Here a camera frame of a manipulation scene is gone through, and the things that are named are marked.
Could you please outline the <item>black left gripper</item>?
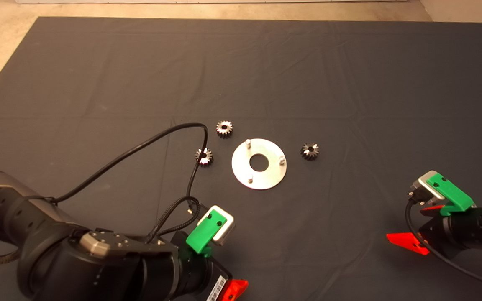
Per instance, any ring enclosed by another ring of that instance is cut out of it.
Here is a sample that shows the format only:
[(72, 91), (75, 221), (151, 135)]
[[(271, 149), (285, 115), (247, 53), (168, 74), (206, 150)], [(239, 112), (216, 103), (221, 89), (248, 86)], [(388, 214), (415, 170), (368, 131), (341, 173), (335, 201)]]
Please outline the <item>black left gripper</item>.
[(197, 254), (188, 244), (188, 235), (177, 231), (173, 244), (178, 246), (180, 277), (174, 301), (237, 301), (248, 288), (245, 279), (232, 274), (213, 257)]

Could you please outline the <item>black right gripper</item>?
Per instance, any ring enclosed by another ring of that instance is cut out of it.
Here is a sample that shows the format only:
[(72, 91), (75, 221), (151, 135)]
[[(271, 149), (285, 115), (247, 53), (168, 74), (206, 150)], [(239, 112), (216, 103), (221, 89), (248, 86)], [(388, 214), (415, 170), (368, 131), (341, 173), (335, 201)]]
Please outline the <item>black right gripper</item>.
[[(440, 216), (442, 208), (444, 208), (444, 205), (421, 208), (421, 215), (432, 218), (419, 228), (419, 234), (441, 256), (449, 258), (449, 239), (447, 236), (449, 217)], [(420, 255), (430, 253), (413, 233), (386, 234), (386, 238), (388, 242)]]

